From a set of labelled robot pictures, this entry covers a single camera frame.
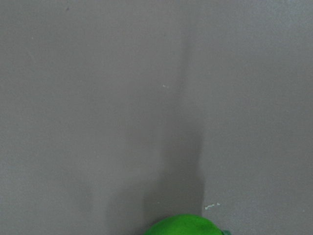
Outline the green lime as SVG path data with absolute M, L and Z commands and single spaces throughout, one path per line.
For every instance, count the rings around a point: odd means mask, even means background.
M 144 235 L 224 235 L 224 232 L 204 217 L 179 214 L 153 224 Z

